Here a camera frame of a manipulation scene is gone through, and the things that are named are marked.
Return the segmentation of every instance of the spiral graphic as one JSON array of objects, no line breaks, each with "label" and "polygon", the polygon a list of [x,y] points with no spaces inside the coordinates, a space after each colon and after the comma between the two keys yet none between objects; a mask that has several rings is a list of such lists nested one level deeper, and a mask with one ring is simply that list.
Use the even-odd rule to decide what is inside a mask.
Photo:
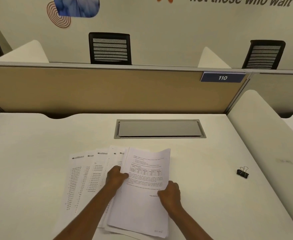
[{"label": "spiral graphic", "polygon": [[54,1],[48,3],[47,13],[50,20],[59,28],[67,28],[70,26],[71,18],[69,16],[59,16]]}]

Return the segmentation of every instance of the paper stack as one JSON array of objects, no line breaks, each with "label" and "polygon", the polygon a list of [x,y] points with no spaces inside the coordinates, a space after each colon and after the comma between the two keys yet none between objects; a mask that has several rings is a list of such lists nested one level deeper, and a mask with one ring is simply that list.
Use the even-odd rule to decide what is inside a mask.
[{"label": "paper stack", "polygon": [[59,220],[54,234],[63,230],[104,186],[115,165],[128,173],[105,210],[99,228],[137,239],[168,236],[168,214],[157,196],[168,184],[170,149],[149,152],[110,146],[70,155]]}]

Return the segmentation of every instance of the hand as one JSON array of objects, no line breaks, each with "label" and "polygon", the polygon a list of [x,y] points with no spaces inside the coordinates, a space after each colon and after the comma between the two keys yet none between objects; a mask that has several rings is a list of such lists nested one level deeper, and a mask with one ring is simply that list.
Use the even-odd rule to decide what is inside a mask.
[{"label": "hand", "polygon": [[107,174],[106,185],[111,185],[119,189],[129,175],[127,173],[120,173],[120,166],[114,166]]},{"label": "hand", "polygon": [[158,191],[158,196],[160,198],[161,204],[169,215],[172,215],[183,209],[181,205],[179,185],[177,183],[169,181],[165,190]]}]

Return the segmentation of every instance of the black binder clip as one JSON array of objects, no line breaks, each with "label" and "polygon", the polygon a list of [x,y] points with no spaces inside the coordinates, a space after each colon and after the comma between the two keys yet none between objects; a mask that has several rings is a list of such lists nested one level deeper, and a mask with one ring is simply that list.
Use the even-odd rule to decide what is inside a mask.
[{"label": "black binder clip", "polygon": [[248,178],[248,173],[246,172],[247,170],[248,170],[248,167],[247,166],[240,167],[240,169],[237,170],[236,174],[238,174],[238,175],[240,175],[240,176],[242,176],[244,178]]}]

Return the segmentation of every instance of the forearm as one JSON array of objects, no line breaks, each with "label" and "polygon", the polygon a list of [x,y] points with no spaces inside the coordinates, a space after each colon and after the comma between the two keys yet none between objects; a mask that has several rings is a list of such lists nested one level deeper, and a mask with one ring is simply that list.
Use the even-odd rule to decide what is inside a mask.
[{"label": "forearm", "polygon": [[117,188],[106,184],[54,240],[92,240],[100,219]]},{"label": "forearm", "polygon": [[169,216],[186,240],[213,240],[182,207],[169,212]]}]

